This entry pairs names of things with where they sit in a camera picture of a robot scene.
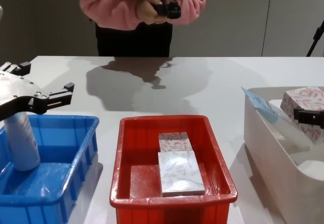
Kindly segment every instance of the bottle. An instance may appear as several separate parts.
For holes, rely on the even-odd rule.
[[[36,168],[41,160],[27,113],[17,113],[4,123],[14,168],[17,171]]]

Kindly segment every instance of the white table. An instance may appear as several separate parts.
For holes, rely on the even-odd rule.
[[[245,88],[324,85],[324,58],[119,59],[37,57],[27,76],[49,91],[72,81],[72,105],[62,114],[96,115],[103,172],[86,224],[115,224],[109,205],[119,121],[161,114],[206,115],[238,189],[228,223],[284,223],[244,145]]]

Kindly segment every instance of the tissue box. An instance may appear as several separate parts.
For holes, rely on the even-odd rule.
[[[322,111],[324,110],[324,92],[316,86],[303,87],[286,91],[281,103],[281,109],[294,119],[294,109],[305,109]],[[299,128],[313,141],[318,144],[324,141],[324,131],[318,125],[298,124]]]
[[[161,152],[192,151],[187,132],[159,134],[158,142]]]
[[[159,152],[161,189],[163,197],[203,195],[203,179],[193,151]]]

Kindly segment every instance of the blue plastic bin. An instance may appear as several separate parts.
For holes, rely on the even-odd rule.
[[[0,224],[67,223],[97,149],[97,117],[29,117],[40,165],[14,169],[6,132],[0,131]]]

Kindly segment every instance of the red plastic bin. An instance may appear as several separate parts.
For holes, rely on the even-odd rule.
[[[200,196],[162,197],[158,134],[188,133],[204,181]],[[110,204],[118,224],[226,224],[237,190],[208,119],[145,116],[120,122]]]

